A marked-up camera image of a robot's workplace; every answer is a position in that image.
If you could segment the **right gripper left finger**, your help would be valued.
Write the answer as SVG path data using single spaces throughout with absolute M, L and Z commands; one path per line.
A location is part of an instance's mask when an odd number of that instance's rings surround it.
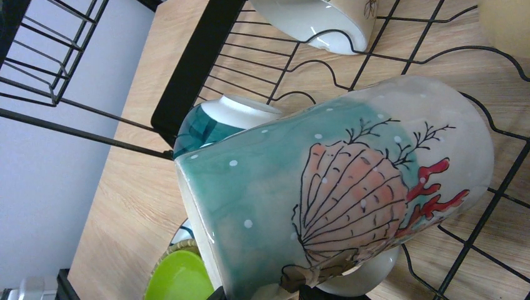
M 222 286 L 218 287 L 207 300 L 227 300 L 227 297 Z

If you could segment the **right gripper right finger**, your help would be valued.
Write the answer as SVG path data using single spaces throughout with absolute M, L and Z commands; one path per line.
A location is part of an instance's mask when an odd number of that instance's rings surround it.
M 330 294 L 317 287 L 302 286 L 299 291 L 299 300 L 371 300 L 367 295 L 344 297 Z

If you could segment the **beige mug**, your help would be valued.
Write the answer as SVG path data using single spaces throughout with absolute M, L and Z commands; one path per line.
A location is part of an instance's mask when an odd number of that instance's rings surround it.
M 174 163 L 212 282 L 228 299 L 286 299 L 473 207 L 494 146 L 459 91 L 405 75 Z

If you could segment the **teal patterned white bowl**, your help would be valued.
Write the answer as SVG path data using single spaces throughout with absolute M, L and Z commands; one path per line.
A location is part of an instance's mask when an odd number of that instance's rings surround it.
M 194 106 L 176 136 L 172 157 L 195 151 L 243 130 L 284 116 L 275 107 L 242 96 L 224 94 Z

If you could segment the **plain white bowl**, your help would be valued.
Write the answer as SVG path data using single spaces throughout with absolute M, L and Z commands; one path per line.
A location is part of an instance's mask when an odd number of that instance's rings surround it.
M 291 38 L 334 54 L 364 52 L 379 1 L 253 0 L 254 9 Z

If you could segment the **yellow mug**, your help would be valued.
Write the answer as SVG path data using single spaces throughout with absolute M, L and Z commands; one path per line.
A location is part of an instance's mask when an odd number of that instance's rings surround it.
M 479 22 L 496 49 L 529 57 L 529 0 L 488 0 L 477 3 Z

